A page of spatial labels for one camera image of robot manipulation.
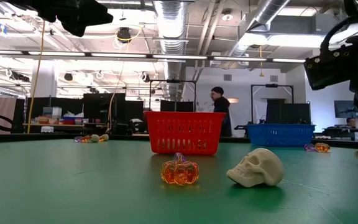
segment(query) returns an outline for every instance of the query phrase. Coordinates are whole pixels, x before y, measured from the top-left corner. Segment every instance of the small skull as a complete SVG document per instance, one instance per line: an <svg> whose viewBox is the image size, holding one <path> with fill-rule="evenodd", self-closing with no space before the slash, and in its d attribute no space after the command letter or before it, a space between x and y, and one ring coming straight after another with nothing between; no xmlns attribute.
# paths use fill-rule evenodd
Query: small skull
<svg viewBox="0 0 358 224"><path fill-rule="evenodd" d="M226 175L244 187L262 183L275 186L284 177L284 166L274 153L259 148L248 153L248 156L245 156L235 168L228 170Z"/></svg>

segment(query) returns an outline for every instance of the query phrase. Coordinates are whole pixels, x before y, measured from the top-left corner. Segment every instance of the green table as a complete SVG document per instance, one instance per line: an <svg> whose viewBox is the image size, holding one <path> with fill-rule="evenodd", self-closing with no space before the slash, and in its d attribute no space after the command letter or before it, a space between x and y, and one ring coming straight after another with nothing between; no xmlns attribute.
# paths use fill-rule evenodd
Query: green table
<svg viewBox="0 0 358 224"><path fill-rule="evenodd" d="M221 143L215 156L188 156L194 185L167 185L172 156L147 141L0 143L0 223L358 223L358 161L270 148L285 166L277 187L244 189L226 177L250 144Z"/></svg>

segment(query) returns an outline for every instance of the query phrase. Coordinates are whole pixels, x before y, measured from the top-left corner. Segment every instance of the man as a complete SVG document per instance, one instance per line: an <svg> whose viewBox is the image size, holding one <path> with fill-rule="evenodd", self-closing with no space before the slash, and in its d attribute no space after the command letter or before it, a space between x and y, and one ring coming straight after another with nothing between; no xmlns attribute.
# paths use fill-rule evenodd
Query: man
<svg viewBox="0 0 358 224"><path fill-rule="evenodd" d="M214 101L214 112L226 113L222 122L221 136L231 137L231 121L229 113L230 102L225 97L223 97L223 93L224 92L222 87L214 87L211 90L211 98Z"/></svg>
<svg viewBox="0 0 358 224"><path fill-rule="evenodd" d="M351 128L356 128L356 119L354 118L346 118L346 123Z"/></svg>

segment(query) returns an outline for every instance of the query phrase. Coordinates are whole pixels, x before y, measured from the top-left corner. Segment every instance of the ceiling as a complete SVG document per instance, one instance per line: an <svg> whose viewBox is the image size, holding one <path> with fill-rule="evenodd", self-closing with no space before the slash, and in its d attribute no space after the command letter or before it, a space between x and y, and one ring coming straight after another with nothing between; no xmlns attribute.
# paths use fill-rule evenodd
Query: ceiling
<svg viewBox="0 0 358 224"><path fill-rule="evenodd" d="M225 52L229 50L237 40L237 27L244 14L253 11L257 7L258 0L226 0L224 8L232 9L233 18L230 21L218 19L214 39L211 41L207 54L211 52ZM292 16L312 16L317 10L328 6L332 1L312 1L312 0L292 0L287 7L280 12L281 15ZM188 21L186 38L186 54L195 54L201 31L203 29L203 14L209 6L209 0L198 0L188 6ZM42 20L34 12L16 12L18 15L23 13L24 17L12 17L9 14L0 13L0 24L7 28L7 34L0 37L0 50L39 50L40 34L42 32ZM158 27L156 25L156 15L151 11L135 11L109 9L109 13L114 16L112 24L91 26L86 29L82 38L74 37L65 31L60 22L45 25L44 50L46 51L84 51L84 52L130 52L130 53L151 53L159 54L159 42L153 40L158 37ZM137 35L129 45L122 45L115 39L115 33L120 27L129 27L132 36ZM260 56L260 49L248 48L247 54L253 57ZM263 57L279 58L304 58L312 51L306 47L287 47L287 46L262 46ZM145 72L151 78L164 78L164 67L161 62L118 62L118 61L86 61L86 60L57 60L60 65L59 85L84 85L76 81L65 81L64 74L68 72L83 72L94 76L93 84L99 86L126 85L132 87L148 86L139 79L139 74ZM7 75L7 69L19 72L32 78L32 71L35 61L27 58L0 58L0 83L22 83L12 80ZM287 65L282 63L265 63L264 68L283 69ZM248 69L253 70L260 67L260 63L250 63ZM29 87L0 87L0 90L15 95L28 94ZM89 89L59 88L58 94L67 97L79 97ZM137 92L134 95L147 94L148 91Z"/></svg>

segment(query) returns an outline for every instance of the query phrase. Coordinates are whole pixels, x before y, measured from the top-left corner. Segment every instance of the plastic basket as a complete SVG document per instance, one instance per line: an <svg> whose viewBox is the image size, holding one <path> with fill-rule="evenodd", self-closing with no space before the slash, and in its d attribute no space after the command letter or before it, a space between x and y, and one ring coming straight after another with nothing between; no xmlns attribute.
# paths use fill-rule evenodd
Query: plastic basket
<svg viewBox="0 0 358 224"><path fill-rule="evenodd" d="M225 113L145 113L153 152L213 155L218 150Z"/></svg>
<svg viewBox="0 0 358 224"><path fill-rule="evenodd" d="M304 146L311 142L314 125L251 124L247 125L252 144L261 146Z"/></svg>

